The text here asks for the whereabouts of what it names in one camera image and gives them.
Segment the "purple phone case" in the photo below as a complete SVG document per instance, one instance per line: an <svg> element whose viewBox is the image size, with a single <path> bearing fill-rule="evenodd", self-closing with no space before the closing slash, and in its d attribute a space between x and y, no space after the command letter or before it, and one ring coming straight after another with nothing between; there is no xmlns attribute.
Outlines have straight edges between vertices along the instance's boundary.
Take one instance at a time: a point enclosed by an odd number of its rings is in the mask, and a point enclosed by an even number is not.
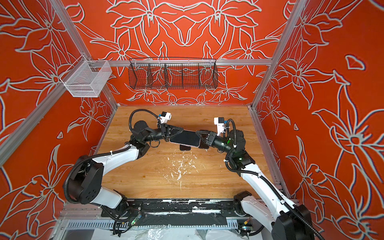
<svg viewBox="0 0 384 240"><path fill-rule="evenodd" d="M200 137L193 131L182 131L181 133L170 138L169 142L173 144L179 144L189 147L199 147L200 146Z"/></svg>

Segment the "dark phone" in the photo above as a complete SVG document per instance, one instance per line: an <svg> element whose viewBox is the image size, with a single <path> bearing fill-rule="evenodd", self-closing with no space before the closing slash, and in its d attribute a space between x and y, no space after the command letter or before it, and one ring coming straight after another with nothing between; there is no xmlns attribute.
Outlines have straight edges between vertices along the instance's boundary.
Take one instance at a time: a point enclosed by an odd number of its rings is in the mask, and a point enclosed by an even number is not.
<svg viewBox="0 0 384 240"><path fill-rule="evenodd" d="M205 150L209 149L210 146L206 144L207 137L209 136L209 131L207 131L207 130L199 130L196 133L197 133L197 135L200 138L199 149L205 149Z"/></svg>

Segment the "black phone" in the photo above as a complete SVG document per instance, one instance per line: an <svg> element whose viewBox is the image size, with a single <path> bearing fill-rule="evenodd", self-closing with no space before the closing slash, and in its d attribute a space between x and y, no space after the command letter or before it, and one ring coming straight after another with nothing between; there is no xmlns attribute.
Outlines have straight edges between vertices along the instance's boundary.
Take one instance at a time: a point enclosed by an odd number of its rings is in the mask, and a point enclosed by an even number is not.
<svg viewBox="0 0 384 240"><path fill-rule="evenodd" d="M192 147L190 146L185 146L185 145L180 145L180 151L190 151Z"/></svg>

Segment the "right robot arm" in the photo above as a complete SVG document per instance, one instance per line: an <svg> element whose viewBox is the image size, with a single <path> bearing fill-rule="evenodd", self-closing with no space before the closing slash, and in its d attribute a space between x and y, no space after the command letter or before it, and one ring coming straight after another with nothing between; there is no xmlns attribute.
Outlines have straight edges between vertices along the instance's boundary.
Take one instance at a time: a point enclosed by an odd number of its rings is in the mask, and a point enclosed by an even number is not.
<svg viewBox="0 0 384 240"><path fill-rule="evenodd" d="M298 206L263 174L254 159L246 151L244 134L232 130L226 137L212 131L198 131L201 141L226 153L226 168L242 177L263 200L259 203L251 194L238 194L243 212L257 220L274 240L323 239L312 222L309 210Z"/></svg>

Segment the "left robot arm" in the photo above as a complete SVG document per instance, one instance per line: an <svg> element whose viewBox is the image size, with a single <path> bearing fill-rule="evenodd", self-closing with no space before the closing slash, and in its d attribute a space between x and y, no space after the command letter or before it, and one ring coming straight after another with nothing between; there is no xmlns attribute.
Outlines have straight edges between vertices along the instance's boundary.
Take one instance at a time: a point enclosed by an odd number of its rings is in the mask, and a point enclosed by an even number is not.
<svg viewBox="0 0 384 240"><path fill-rule="evenodd" d="M152 129L145 121L138 121L129 127L132 135L122 148L93 156L82 156L77 160L63 184L64 195L69 203L118 208L124 196L102 186L104 175L143 157L151 147L150 143L161 140L168 142L184 131L181 127L161 123L157 124L156 129Z"/></svg>

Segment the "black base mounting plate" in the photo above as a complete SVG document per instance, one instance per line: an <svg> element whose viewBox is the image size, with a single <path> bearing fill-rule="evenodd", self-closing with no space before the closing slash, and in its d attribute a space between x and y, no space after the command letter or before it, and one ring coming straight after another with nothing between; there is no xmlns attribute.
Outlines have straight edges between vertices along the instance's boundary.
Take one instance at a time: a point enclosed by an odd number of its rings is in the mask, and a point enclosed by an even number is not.
<svg viewBox="0 0 384 240"><path fill-rule="evenodd" d="M102 207L103 217L128 218L141 215L213 214L220 217L249 217L234 199L128 199L115 209Z"/></svg>

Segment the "clear plastic bin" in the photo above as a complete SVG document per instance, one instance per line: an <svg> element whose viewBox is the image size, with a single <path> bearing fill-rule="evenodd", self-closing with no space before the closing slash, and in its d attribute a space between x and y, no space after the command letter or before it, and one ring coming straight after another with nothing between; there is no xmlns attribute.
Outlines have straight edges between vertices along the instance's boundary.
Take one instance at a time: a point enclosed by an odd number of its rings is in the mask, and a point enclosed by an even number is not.
<svg viewBox="0 0 384 240"><path fill-rule="evenodd" d="M108 61L81 60L66 70L60 81L75 98L97 98L111 74Z"/></svg>

